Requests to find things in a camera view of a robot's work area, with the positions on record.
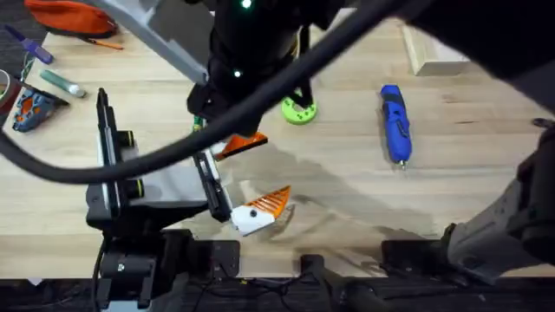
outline green object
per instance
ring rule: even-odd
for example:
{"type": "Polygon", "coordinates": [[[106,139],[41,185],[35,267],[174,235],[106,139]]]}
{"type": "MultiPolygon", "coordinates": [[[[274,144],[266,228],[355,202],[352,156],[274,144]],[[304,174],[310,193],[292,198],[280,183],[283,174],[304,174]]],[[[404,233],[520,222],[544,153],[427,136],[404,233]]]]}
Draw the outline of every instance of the green object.
{"type": "Polygon", "coordinates": [[[281,100],[281,112],[284,114],[285,120],[293,125],[306,125],[316,117],[318,112],[318,106],[315,101],[312,101],[312,104],[306,109],[296,110],[295,106],[295,101],[289,97],[281,100]]]}
{"type": "Polygon", "coordinates": [[[59,87],[60,89],[76,96],[76,97],[83,97],[85,96],[85,94],[87,94],[87,92],[85,92],[85,90],[81,89],[79,87],[78,84],[69,81],[65,78],[63,78],[60,75],[57,75],[47,69],[44,69],[41,72],[41,78],[43,78],[45,81],[48,81],[50,83],[52,83],[53,85],[59,87]]]}
{"type": "Polygon", "coordinates": [[[199,116],[194,116],[193,119],[193,132],[199,131],[205,125],[205,120],[200,118],[199,116]]]}

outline green led light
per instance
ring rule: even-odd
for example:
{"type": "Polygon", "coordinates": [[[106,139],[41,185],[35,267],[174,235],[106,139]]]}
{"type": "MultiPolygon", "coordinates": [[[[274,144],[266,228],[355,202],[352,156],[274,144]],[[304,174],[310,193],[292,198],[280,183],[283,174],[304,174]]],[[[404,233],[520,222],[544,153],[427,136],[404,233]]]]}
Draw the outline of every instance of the green led light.
{"type": "Polygon", "coordinates": [[[249,9],[252,6],[252,0],[242,0],[241,6],[245,9],[249,9]]]}

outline green ring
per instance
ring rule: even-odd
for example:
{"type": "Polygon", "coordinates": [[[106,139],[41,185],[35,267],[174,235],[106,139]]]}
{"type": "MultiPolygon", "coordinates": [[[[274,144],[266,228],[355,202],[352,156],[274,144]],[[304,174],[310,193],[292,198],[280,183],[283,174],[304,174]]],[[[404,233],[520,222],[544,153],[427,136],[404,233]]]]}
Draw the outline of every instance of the green ring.
{"type": "Polygon", "coordinates": [[[315,101],[313,101],[309,107],[301,111],[297,111],[295,109],[295,104],[295,101],[289,97],[281,100],[281,112],[284,114],[287,122],[293,125],[302,126],[311,122],[314,117],[316,117],[318,106],[315,101]]]}

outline blue screwdriver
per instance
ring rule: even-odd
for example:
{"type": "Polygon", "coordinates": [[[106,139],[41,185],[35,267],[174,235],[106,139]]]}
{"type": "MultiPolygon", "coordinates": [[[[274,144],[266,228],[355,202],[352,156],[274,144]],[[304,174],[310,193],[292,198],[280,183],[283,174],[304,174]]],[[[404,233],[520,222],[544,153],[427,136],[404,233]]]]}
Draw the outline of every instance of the blue screwdriver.
{"type": "Polygon", "coordinates": [[[410,133],[408,132],[408,117],[405,101],[401,90],[396,85],[385,85],[380,92],[383,99],[383,119],[385,120],[385,134],[388,141],[389,157],[407,169],[407,162],[412,152],[410,133]]]}

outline orange bag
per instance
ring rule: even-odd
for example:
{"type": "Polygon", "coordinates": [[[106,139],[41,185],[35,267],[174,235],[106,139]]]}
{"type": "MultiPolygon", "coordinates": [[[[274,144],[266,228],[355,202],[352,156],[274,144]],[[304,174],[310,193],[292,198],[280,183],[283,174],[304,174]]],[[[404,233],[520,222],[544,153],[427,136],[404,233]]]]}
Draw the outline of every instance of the orange bag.
{"type": "Polygon", "coordinates": [[[117,25],[103,11],[69,0],[25,0],[35,19],[52,33],[86,38],[108,38],[117,25]]]}

